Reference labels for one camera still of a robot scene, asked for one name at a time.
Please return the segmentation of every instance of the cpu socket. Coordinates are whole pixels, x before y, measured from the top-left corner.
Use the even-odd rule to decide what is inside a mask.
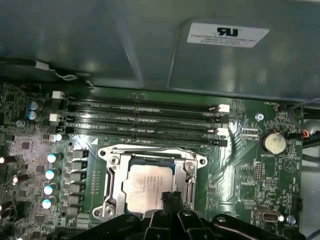
[[[100,221],[159,210],[162,192],[181,192],[185,208],[193,210],[197,169],[208,164],[205,156],[178,147],[117,144],[98,155],[106,161],[104,198],[92,216]]]

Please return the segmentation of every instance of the mounting screw hole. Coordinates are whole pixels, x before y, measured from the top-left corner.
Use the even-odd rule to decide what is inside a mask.
[[[185,212],[183,212],[183,215],[185,215],[186,217],[189,217],[189,216],[192,215],[192,212],[190,212],[190,211],[185,211]]]
[[[100,215],[100,211],[99,210],[97,210],[97,211],[95,211],[93,214],[95,215],[95,216],[99,216]]]
[[[223,217],[223,216],[218,216],[216,219],[217,219],[218,222],[220,222],[220,223],[225,223],[225,222],[227,221],[227,219],[226,219],[225,217]]]

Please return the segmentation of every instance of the white sticker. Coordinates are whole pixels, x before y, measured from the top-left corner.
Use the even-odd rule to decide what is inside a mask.
[[[187,43],[253,48],[268,32],[266,28],[192,23]]]

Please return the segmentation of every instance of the motherboard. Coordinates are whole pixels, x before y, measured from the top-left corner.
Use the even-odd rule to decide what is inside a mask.
[[[303,135],[286,102],[9,83],[0,97],[0,238],[67,239],[173,191],[208,221],[299,228]]]

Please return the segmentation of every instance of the capacitor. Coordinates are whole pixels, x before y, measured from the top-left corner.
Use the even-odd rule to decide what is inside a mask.
[[[25,233],[18,237],[16,240],[30,240],[30,235]]]
[[[15,122],[15,126],[16,126],[17,128],[22,129],[24,126],[26,126],[26,122],[25,122],[24,120],[17,120],[17,121]]]
[[[52,169],[45,172],[45,177],[46,177],[46,179],[51,180],[54,177],[58,176],[59,174],[60,174],[59,169],[52,168]]]
[[[29,120],[39,121],[41,119],[41,114],[36,113],[35,111],[30,111],[27,114]]]
[[[42,104],[40,102],[31,101],[28,107],[32,111],[40,111],[42,109]]]
[[[0,220],[7,218],[10,215],[10,208],[7,208],[6,210],[2,211],[0,214]]]
[[[12,183],[14,185],[16,185],[16,184],[21,183],[23,181],[27,181],[28,179],[29,179],[29,175],[26,173],[21,174],[21,175],[14,175],[12,178]]]
[[[62,158],[62,154],[59,152],[50,153],[46,159],[49,163],[53,164],[56,161],[59,161]]]
[[[44,187],[43,192],[46,195],[51,195],[57,189],[58,189],[58,185],[55,182],[52,182],[52,183],[50,183],[50,185],[47,185]]]
[[[296,218],[294,216],[289,215],[289,216],[286,217],[286,222],[288,224],[294,225],[294,224],[296,224],[297,220],[296,220]]]
[[[0,165],[1,164],[15,163],[16,160],[17,159],[16,159],[15,156],[2,156],[2,157],[0,157]]]
[[[12,204],[14,204],[14,202],[11,201],[11,200],[5,201],[5,202],[3,202],[3,203],[0,203],[0,212],[1,212],[2,210],[5,210],[5,209],[9,208]]]
[[[66,135],[66,134],[56,134],[55,136],[54,136],[54,138],[55,138],[55,141],[56,142],[61,142],[61,141],[65,141],[65,140],[67,140],[68,139],[68,135]]]
[[[52,205],[55,205],[56,202],[57,202],[57,199],[54,196],[50,196],[49,198],[43,200],[42,207],[44,209],[49,209],[51,208]]]

